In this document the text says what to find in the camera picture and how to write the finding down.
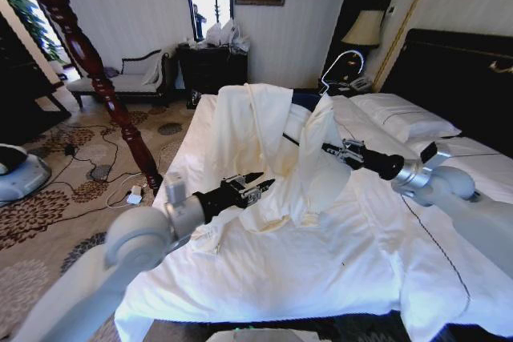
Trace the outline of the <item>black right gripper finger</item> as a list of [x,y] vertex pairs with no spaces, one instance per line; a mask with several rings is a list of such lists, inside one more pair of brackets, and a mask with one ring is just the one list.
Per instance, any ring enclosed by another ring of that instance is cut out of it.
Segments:
[[362,141],[354,139],[342,139],[339,146],[330,143],[322,144],[322,149],[329,153],[360,153],[365,147]]
[[363,167],[363,157],[361,154],[341,148],[327,148],[325,152],[333,155],[338,161],[350,167]]

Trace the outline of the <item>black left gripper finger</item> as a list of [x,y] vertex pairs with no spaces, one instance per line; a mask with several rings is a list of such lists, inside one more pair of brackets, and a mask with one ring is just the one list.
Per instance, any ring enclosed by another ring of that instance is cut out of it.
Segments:
[[262,195],[273,185],[274,182],[275,179],[268,179],[241,192],[240,205],[252,206],[261,199]]
[[224,179],[224,183],[231,187],[245,187],[247,184],[259,179],[263,172],[251,172],[246,175],[234,175]]

